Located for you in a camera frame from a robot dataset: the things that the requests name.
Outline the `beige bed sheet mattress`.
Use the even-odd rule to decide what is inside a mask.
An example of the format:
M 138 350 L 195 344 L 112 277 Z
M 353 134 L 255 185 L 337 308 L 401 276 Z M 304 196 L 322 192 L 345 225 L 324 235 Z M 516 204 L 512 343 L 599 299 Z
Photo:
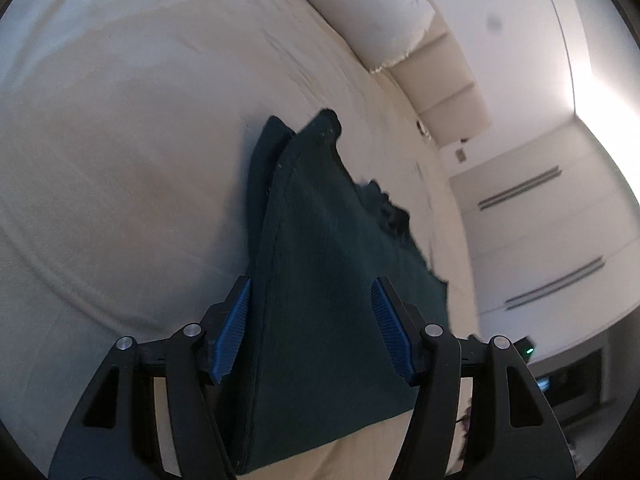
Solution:
M 47 471 L 122 335 L 160 339 L 248 261 L 248 161 L 270 116 L 343 127 L 352 177 L 409 211 L 478 329 L 468 244 L 435 143 L 305 0 L 13 0 L 1 20 L 1 419 Z

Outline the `dark green knit garment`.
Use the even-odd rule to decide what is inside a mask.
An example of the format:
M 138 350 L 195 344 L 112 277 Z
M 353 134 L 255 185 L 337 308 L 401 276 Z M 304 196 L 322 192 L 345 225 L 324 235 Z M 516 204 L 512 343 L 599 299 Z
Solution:
M 385 276 L 430 321 L 448 324 L 447 285 L 416 246 L 409 214 L 376 182 L 357 184 L 322 110 L 302 130 L 271 117 L 250 159 L 246 332 L 216 407 L 238 474 L 404 414 L 416 402 L 371 307 Z

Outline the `wall power socket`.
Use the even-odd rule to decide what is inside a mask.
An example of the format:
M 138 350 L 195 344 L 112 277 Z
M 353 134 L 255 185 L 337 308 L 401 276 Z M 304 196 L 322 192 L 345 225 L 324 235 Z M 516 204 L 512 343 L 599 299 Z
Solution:
M 459 164 L 463 164 L 468 159 L 463 148 L 458 148 L 457 151 L 454 152 L 454 154 L 456 155 L 456 159 Z

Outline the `white pillow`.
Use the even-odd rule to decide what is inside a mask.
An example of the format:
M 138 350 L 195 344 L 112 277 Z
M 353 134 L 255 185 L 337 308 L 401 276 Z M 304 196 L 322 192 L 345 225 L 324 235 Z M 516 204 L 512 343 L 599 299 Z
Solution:
M 416 50 L 435 11 L 428 0 L 307 0 L 348 43 L 370 73 Z

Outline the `beige padded headboard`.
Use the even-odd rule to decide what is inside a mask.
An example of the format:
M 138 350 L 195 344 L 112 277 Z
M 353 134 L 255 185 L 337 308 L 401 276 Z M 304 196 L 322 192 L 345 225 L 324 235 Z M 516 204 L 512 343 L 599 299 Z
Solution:
M 467 141 L 491 125 L 483 92 L 440 14 L 408 58 L 389 70 L 438 146 Z

